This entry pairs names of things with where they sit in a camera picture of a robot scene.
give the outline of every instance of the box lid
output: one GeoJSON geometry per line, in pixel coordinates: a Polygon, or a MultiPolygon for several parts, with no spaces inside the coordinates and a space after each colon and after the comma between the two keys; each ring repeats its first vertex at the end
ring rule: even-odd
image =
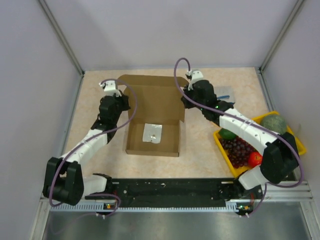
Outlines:
{"type": "MultiPolygon", "coordinates": [[[[182,94],[177,89],[173,76],[125,74],[119,79],[128,83],[137,95],[138,108],[134,119],[153,124],[164,124],[172,120],[185,121],[182,94]]],[[[189,83],[183,77],[178,77],[177,80],[180,87],[189,83]]],[[[135,109],[135,99],[128,88],[124,90],[124,94],[129,96],[130,118],[135,109]]]]}

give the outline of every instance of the red tomato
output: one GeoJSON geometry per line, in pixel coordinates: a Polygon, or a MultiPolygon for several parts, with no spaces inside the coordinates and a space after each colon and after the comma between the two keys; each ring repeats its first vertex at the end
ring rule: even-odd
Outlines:
{"type": "Polygon", "coordinates": [[[248,164],[250,167],[254,168],[257,165],[262,163],[262,156],[257,151],[254,151],[250,154],[248,164]]]}

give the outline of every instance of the beige floor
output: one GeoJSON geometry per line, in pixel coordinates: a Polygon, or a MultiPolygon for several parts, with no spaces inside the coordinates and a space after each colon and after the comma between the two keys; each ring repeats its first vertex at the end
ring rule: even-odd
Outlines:
{"type": "MultiPolygon", "coordinates": [[[[177,74],[185,76],[185,69],[177,74]]],[[[203,68],[204,77],[213,86],[232,86],[235,107],[248,118],[268,112],[254,68],[203,68]]],[[[104,96],[99,82],[123,74],[172,76],[172,69],[87,71],[73,118],[67,151],[87,134],[99,113],[100,99],[104,96]]],[[[128,115],[123,113],[119,124],[128,115]]],[[[207,121],[199,110],[188,109],[181,126],[180,157],[128,155],[125,143],[128,129],[117,131],[112,141],[100,149],[82,168],[87,177],[104,173],[113,178],[210,178],[232,177],[215,141],[213,132],[218,130],[207,121]]]]}

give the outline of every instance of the red grapes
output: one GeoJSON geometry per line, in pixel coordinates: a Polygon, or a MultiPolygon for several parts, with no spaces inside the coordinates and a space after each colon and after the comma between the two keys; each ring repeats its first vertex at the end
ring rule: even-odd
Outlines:
{"type": "Polygon", "coordinates": [[[223,149],[227,151],[227,156],[235,169],[248,166],[249,156],[255,152],[255,148],[240,137],[232,140],[219,139],[223,149]]]}

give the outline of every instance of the cardboard box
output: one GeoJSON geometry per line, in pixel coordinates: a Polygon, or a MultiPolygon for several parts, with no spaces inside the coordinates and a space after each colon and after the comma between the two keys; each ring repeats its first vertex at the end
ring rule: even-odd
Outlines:
{"type": "MultiPolygon", "coordinates": [[[[138,100],[136,115],[129,123],[126,153],[178,157],[180,121],[185,121],[185,108],[174,77],[126,74],[119,79],[133,88],[138,100]],[[145,124],[162,125],[159,143],[143,141],[145,124]]],[[[178,83],[184,87],[189,82],[183,77],[178,77],[178,83]]],[[[135,109],[135,99],[128,88],[124,90],[124,94],[129,96],[130,118],[135,109]]]]}

